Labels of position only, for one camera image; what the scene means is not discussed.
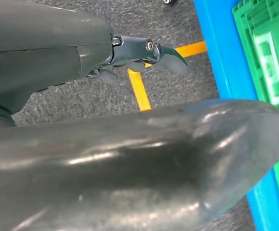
reflective surface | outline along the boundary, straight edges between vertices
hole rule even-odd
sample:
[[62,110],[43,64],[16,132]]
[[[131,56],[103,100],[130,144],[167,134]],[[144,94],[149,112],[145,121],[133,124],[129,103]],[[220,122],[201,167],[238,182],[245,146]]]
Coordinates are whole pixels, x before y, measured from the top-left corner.
[[190,231],[279,158],[279,111],[210,101],[0,128],[0,231]]

yellow tape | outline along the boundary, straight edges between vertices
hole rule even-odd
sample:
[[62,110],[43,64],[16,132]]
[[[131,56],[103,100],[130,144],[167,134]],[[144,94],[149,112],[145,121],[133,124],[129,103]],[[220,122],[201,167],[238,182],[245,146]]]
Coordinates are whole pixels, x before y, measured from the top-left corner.
[[140,110],[150,110],[151,106],[147,96],[146,90],[143,83],[142,76],[140,76],[140,74],[138,72],[133,72],[130,69],[128,69],[128,74]]
[[[189,57],[191,55],[203,53],[207,51],[205,42],[198,42],[194,44],[190,44],[183,47],[178,47],[176,49],[183,58]],[[132,84],[133,90],[134,91],[135,97],[137,100],[140,110],[147,111],[151,109],[151,105],[147,96],[146,90],[143,83],[142,77],[140,73],[128,70],[128,74]]]

gray robotic arm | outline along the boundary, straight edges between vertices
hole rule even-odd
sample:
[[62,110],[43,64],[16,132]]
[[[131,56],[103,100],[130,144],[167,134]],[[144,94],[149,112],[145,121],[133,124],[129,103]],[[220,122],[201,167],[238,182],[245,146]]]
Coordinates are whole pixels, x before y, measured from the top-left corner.
[[140,71],[145,63],[177,74],[187,66],[173,48],[114,35],[100,17],[0,0],[0,116],[11,123],[34,92],[83,77],[111,82],[115,77],[106,66]]

